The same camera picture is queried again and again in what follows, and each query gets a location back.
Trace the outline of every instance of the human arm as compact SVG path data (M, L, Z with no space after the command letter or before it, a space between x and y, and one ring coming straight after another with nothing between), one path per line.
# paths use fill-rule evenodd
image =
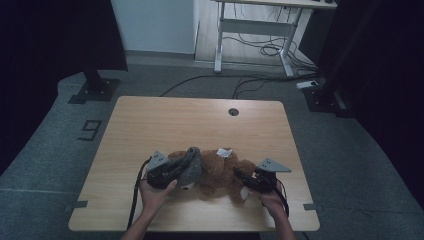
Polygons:
M156 216L156 213L165 203L169 193L175 189L177 180L172 181L166 189L155 189L150 186L145 179L140 183L140 194L143 202L143 209L140 216L131 227L125 232L122 240L143 239L147 228Z
M281 185L278 185L278 190L281 192ZM259 200L268 210L269 215L274 219L275 231L277 240L295 240L296 236L290 225L286 212L283 208L283 202L278 194L274 191L270 193L257 193Z

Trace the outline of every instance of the black metal stand base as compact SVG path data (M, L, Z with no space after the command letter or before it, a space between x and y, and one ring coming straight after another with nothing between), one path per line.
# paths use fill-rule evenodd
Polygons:
M341 107L341 105L344 105L340 103L342 100L337 99L334 95L323 96L321 91L316 88L304 88L302 92L305 95L309 111L334 113L337 117L353 118L349 109Z
M69 104L84 104L86 101L109 102L119 85L119 79L102 79L102 86L99 90L93 90L86 82L78 95L73 95L69 99Z

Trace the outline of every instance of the brown plush toy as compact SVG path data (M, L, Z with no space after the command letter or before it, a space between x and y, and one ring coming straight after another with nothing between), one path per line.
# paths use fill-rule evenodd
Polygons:
M231 152L228 157L221 157L218 150L202 151L203 173L198 181L199 190L211 196L218 188L226 188L231 201L242 203L246 200L248 192L242 193L243 182L234 175L234 168L244 174L252 176L256 165L249 160L238 160L237 154Z

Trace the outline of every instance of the wooden desk top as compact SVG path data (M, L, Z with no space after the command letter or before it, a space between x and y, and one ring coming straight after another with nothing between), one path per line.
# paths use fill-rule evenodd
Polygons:
M271 6L287 6L297 8L313 8L313 9L336 9L337 3L326 3L324 0L320 2L312 0L213 0L215 2L225 3L241 3L241 4L257 4Z
M239 110L238 116L228 113ZM266 157L292 169L279 173L295 231L315 231L315 211L302 164L281 102L157 97L121 97L69 221L74 231L123 231L141 164L155 150L167 155L197 146L231 147L240 159L259 163ZM139 196L135 218L141 212ZM233 205L225 190L207 198L195 188L177 189L149 227L150 231L272 231L274 222L254 195Z

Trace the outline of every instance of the black curtain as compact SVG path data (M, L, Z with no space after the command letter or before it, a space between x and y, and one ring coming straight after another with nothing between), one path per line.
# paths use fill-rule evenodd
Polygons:
M372 16L363 21L375 2ZM337 83L354 116L387 154L422 207L423 13L420 0L344 0L319 61L321 70Z
M110 0L0 1L2 172L50 110L57 83L86 69L127 70Z

